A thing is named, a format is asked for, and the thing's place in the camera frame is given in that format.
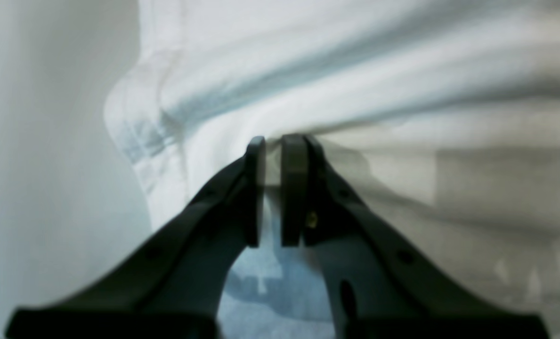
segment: white cloth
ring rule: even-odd
[[[560,1],[142,0],[106,124],[154,229],[253,136],[311,133],[378,215],[476,294],[560,339]],[[228,338],[333,336],[306,251],[232,268]]]

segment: grey background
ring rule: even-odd
[[[126,0],[0,0],[0,337],[17,305],[55,302],[150,233],[103,122],[138,56]]]

